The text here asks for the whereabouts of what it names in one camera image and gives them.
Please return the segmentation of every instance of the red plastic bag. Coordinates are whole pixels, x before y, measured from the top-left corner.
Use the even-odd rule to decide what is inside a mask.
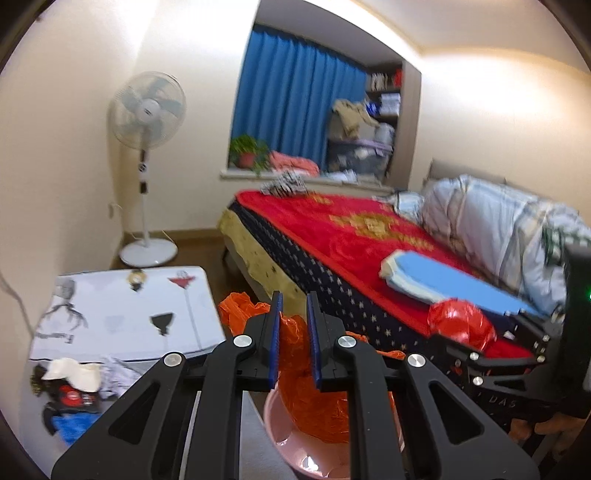
[[[484,350],[496,340],[496,332],[482,311],[466,300],[444,300],[429,308],[427,323],[431,333],[439,333],[458,343]]]

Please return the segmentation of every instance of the fan blade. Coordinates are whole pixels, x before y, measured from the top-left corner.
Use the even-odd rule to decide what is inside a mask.
[[[177,102],[176,100],[168,100],[166,98],[158,99],[157,102],[162,110],[170,112],[177,118],[182,116],[183,104],[181,102]]]
[[[168,80],[162,77],[156,78],[150,85],[148,86],[144,98],[154,98],[158,90],[161,90],[163,87],[168,85]]]
[[[121,92],[119,95],[119,100],[121,100],[121,103],[123,103],[124,107],[132,113],[135,113],[136,108],[141,102],[141,100],[135,95],[132,87],[127,87],[125,90],[123,90],[123,92]]]
[[[159,142],[162,137],[164,124],[162,120],[156,120],[154,123],[150,124],[150,143],[154,144]]]
[[[125,125],[118,125],[116,130],[120,135],[126,136],[139,132],[143,125],[139,122],[130,122]]]

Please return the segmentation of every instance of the wooden floor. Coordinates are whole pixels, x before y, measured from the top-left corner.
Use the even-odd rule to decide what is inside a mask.
[[[178,254],[165,266],[194,267],[205,270],[213,301],[219,304],[231,292],[245,291],[256,303],[256,295],[230,257],[222,260],[224,252],[223,238],[200,238],[176,241]],[[129,268],[121,260],[114,265],[116,270]]]

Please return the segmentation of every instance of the striped cloth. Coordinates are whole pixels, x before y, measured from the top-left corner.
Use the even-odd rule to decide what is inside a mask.
[[[307,195],[308,189],[299,174],[288,170],[275,180],[263,184],[261,193],[283,198],[293,197],[294,195]]]
[[[564,269],[547,265],[544,225],[591,230],[578,213],[552,200],[463,175],[434,185],[423,205],[425,229],[499,287],[548,315],[566,299]]]
[[[578,232],[567,232],[561,227],[544,225],[542,243],[546,255],[546,265],[564,265],[564,246],[581,245],[591,247],[591,236],[581,236]]]

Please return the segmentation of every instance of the headboard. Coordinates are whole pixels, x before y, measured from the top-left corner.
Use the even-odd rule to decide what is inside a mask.
[[[470,175],[474,178],[486,180],[491,183],[498,183],[500,185],[508,185],[515,190],[521,190],[522,192],[531,193],[541,198],[548,198],[547,195],[542,195],[538,192],[534,192],[530,189],[522,187],[521,185],[507,180],[505,177],[501,175],[495,175],[493,173],[488,173],[483,170],[479,170],[478,168],[473,167],[466,167],[465,165],[458,165],[457,163],[452,163],[447,160],[438,160],[434,158],[431,162],[431,166],[429,167],[429,172],[427,173],[427,177],[423,180],[423,189],[421,193],[425,195],[425,193],[429,190],[431,185],[441,179],[455,179],[460,175]]]

